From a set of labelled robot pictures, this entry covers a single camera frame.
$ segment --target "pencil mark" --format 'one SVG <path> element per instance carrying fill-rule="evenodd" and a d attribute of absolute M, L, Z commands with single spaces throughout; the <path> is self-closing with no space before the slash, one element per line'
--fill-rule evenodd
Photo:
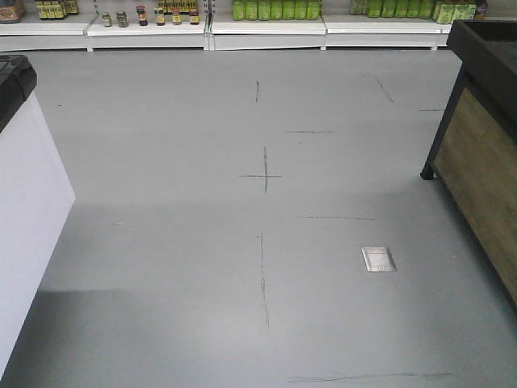
<path fill-rule="evenodd" d="M 265 175 L 239 175 L 239 178 L 266 178 Z M 267 178 L 282 178 L 282 175 L 268 175 Z"/>
<path fill-rule="evenodd" d="M 451 373 L 386 373 L 386 374 L 364 374 L 359 376 L 346 376 L 341 373 L 336 373 L 338 377 L 302 377 L 293 376 L 288 377 L 290 381 L 288 383 L 295 382 L 343 382 L 343 383 L 359 383 L 359 384 L 372 384 L 381 382 L 381 380 L 393 380 L 395 377 L 402 377 L 407 379 L 422 379 L 422 380 L 439 380 L 444 377 L 451 377 Z"/>
<path fill-rule="evenodd" d="M 239 175 L 239 178 L 264 178 L 264 192 L 267 194 L 267 186 L 269 184 L 270 178 L 282 178 L 282 175 L 269 175 L 269 171 L 267 168 L 267 150 L 264 147 L 264 174 L 263 175 L 254 175 L 254 174 L 244 174 Z"/>
<path fill-rule="evenodd" d="M 286 133 L 336 133 L 336 131 L 285 131 Z"/>
<path fill-rule="evenodd" d="M 264 236 L 260 234 L 260 271 L 262 275 L 260 289 L 262 291 L 262 300 L 264 304 L 264 313 L 266 315 L 266 327 L 269 329 L 269 311 L 267 309 L 267 301 L 266 301 L 266 276 L 264 274 Z"/>
<path fill-rule="evenodd" d="M 294 216 L 294 218 L 330 218 L 338 220 L 358 220 L 358 221 L 375 221 L 375 218 L 369 217 L 340 217 L 340 216 Z"/>
<path fill-rule="evenodd" d="M 377 80 L 377 83 L 379 84 L 379 86 L 382 89 L 382 91 L 385 93 L 385 95 L 388 98 L 389 102 L 393 103 L 393 99 L 391 98 L 391 95 L 389 95 L 388 91 L 386 90 L 385 86 L 382 84 L 380 79 L 376 75 L 374 75 L 374 77 Z"/>
<path fill-rule="evenodd" d="M 267 151 L 266 151 L 266 147 L 264 147 L 264 178 L 266 180 L 266 185 L 264 186 L 264 192 L 267 194 Z"/>

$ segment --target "wooden display table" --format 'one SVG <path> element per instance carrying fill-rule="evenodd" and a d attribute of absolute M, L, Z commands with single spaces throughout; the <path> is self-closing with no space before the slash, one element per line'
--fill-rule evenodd
<path fill-rule="evenodd" d="M 517 302 L 517 23 L 455 22 L 463 61 L 421 176 L 436 174 Z"/>

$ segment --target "bottle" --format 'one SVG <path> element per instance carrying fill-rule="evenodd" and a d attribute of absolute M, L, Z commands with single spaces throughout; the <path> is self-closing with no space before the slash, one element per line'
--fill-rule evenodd
<path fill-rule="evenodd" d="M 407 6 L 407 18 L 418 18 L 418 10 L 420 10 L 420 2 L 422 0 L 410 0 Z"/>
<path fill-rule="evenodd" d="M 295 0 L 294 2 L 294 19 L 307 19 L 307 0 Z"/>
<path fill-rule="evenodd" d="M 188 20 L 192 25 L 197 26 L 200 23 L 200 12 L 196 7 L 191 7 L 191 10 L 188 12 Z"/>
<path fill-rule="evenodd" d="M 435 7 L 435 0 L 422 0 L 420 9 L 418 10 L 418 17 L 420 19 L 429 19 Z"/>
<path fill-rule="evenodd" d="M 397 0 L 397 6 L 395 7 L 395 17 L 405 18 L 407 16 L 407 9 L 410 5 L 410 0 Z"/>
<path fill-rule="evenodd" d="M 258 0 L 258 20 L 267 21 L 271 19 L 270 0 Z"/>
<path fill-rule="evenodd" d="M 104 23 L 104 27 L 111 27 L 113 22 L 111 21 L 111 16 L 107 12 L 103 12 L 102 20 Z"/>
<path fill-rule="evenodd" d="M 36 9 L 38 10 L 38 16 L 41 20 L 48 19 L 47 8 L 43 5 L 42 0 L 36 0 Z"/>
<path fill-rule="evenodd" d="M 57 0 L 51 1 L 51 4 L 54 9 L 54 19 L 63 20 L 65 18 L 65 13 L 63 12 L 63 7 L 61 3 Z"/>
<path fill-rule="evenodd" d="M 350 1 L 350 15 L 361 15 L 363 13 L 364 0 Z"/>
<path fill-rule="evenodd" d="M 149 22 L 147 21 L 147 13 L 145 12 L 145 6 L 137 6 L 138 23 L 141 26 L 146 26 Z"/>
<path fill-rule="evenodd" d="M 282 0 L 271 0 L 271 20 L 282 19 Z"/>
<path fill-rule="evenodd" d="M 382 12 L 382 0 L 368 0 L 368 17 L 380 18 Z"/>
<path fill-rule="evenodd" d="M 70 15 L 79 15 L 78 0 L 65 0 L 65 6 Z"/>
<path fill-rule="evenodd" d="M 307 20 L 318 20 L 322 10 L 322 2 L 320 0 L 308 0 L 307 2 Z"/>
<path fill-rule="evenodd" d="M 294 19 L 294 0 L 284 0 L 284 4 L 282 5 L 282 19 Z"/>
<path fill-rule="evenodd" d="M 246 18 L 246 4 L 244 0 L 233 0 L 233 20 Z"/>
<path fill-rule="evenodd" d="M 165 14 L 163 12 L 163 7 L 154 7 L 154 18 L 156 19 L 157 26 L 165 26 Z"/>
<path fill-rule="evenodd" d="M 487 8 L 488 2 L 486 0 L 476 0 L 476 14 L 474 14 L 474 19 L 484 20 Z"/>
<path fill-rule="evenodd" d="M 129 25 L 128 16 L 125 11 L 117 11 L 116 21 L 119 24 L 119 27 L 127 27 Z"/>
<path fill-rule="evenodd" d="M 259 16 L 257 0 L 246 0 L 246 20 L 256 20 Z"/>
<path fill-rule="evenodd" d="M 384 0 L 382 3 L 382 11 L 380 16 L 383 18 L 392 18 L 395 15 L 395 7 L 397 6 L 397 0 Z"/>
<path fill-rule="evenodd" d="M 175 26 L 180 25 L 182 22 L 181 14 L 179 13 L 179 8 L 173 8 L 172 9 L 172 23 Z"/>

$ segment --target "store shelf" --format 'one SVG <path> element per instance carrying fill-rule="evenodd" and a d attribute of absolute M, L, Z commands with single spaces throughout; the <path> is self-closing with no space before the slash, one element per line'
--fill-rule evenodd
<path fill-rule="evenodd" d="M 321 19 L 236 22 L 216 13 L 212 35 L 215 50 L 325 47 L 326 27 Z"/>
<path fill-rule="evenodd" d="M 324 15 L 327 47 L 444 46 L 450 25 L 424 19 L 371 19 L 361 15 Z"/>
<path fill-rule="evenodd" d="M 41 20 L 27 13 L 20 23 L 0 24 L 0 51 L 86 49 L 85 30 L 96 18 L 96 14 L 80 14 Z"/>
<path fill-rule="evenodd" d="M 191 25 L 188 15 L 183 16 L 183 23 L 175 26 L 167 17 L 165 26 L 149 22 L 147 26 L 132 23 L 120 28 L 114 24 L 104 27 L 102 20 L 97 20 L 86 31 L 89 49 L 99 48 L 138 48 L 138 47 L 207 47 L 205 38 L 206 16 L 200 15 L 199 25 Z"/>

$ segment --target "white shelf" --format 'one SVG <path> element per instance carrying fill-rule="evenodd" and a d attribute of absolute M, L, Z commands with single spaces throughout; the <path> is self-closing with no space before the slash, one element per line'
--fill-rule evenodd
<path fill-rule="evenodd" d="M 204 26 L 206 18 L 204 14 L 200 15 L 200 23 L 192 25 L 188 22 L 188 15 L 182 15 L 183 22 L 175 26 L 167 17 L 165 26 L 158 26 L 155 22 L 149 21 L 147 26 L 141 26 L 137 23 L 129 24 L 129 27 L 118 27 L 114 20 L 112 27 L 104 27 L 102 20 L 99 19 L 86 32 L 87 36 L 156 36 L 156 35 L 193 35 L 204 34 Z"/>
<path fill-rule="evenodd" d="M 325 24 L 318 20 L 240 20 L 231 15 L 215 14 L 214 35 L 325 35 Z"/>
<path fill-rule="evenodd" d="M 176 26 L 170 16 L 166 16 L 166 25 L 158 26 L 149 21 L 147 26 L 131 23 L 129 27 L 104 27 L 99 18 L 86 31 L 88 50 L 113 48 L 181 48 L 201 47 L 208 49 L 208 38 L 205 36 L 206 15 L 200 15 L 200 24 L 188 22 L 188 15 L 183 15 L 182 24 Z"/>
<path fill-rule="evenodd" d="M 318 20 L 235 21 L 214 14 L 212 44 L 215 50 L 293 49 L 325 47 L 326 27 Z"/>
<path fill-rule="evenodd" d="M 70 36 L 84 35 L 97 14 L 70 15 L 63 20 L 41 20 L 27 13 L 20 23 L 0 24 L 0 36 Z"/>
<path fill-rule="evenodd" d="M 369 18 L 362 15 L 323 15 L 327 47 L 444 46 L 450 25 L 427 19 Z"/>

